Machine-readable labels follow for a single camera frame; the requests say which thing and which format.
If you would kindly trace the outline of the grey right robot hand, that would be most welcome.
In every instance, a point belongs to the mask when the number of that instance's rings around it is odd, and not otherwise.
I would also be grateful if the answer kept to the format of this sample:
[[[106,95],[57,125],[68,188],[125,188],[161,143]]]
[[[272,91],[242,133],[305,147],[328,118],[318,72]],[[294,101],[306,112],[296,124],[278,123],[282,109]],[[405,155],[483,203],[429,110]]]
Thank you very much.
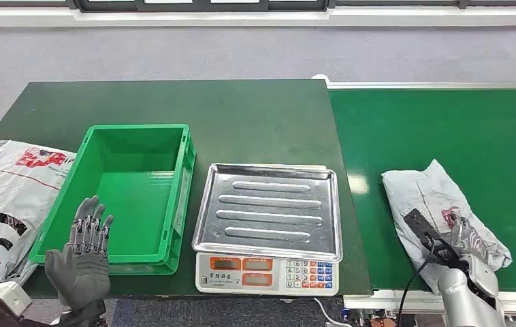
[[[451,222],[451,247],[459,257],[474,255],[485,264],[489,263],[489,251],[484,240],[476,229],[471,226],[470,221],[461,216],[459,211],[452,211]]]

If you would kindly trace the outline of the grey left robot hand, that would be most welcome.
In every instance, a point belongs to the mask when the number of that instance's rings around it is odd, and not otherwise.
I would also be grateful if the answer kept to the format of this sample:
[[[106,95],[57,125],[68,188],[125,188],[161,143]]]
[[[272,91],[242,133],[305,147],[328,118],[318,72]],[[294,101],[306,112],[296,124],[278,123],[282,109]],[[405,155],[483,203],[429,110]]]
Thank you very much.
[[[108,243],[114,217],[102,223],[105,206],[99,197],[85,198],[61,251],[47,250],[44,269],[60,301],[79,310],[103,299],[110,291]]]

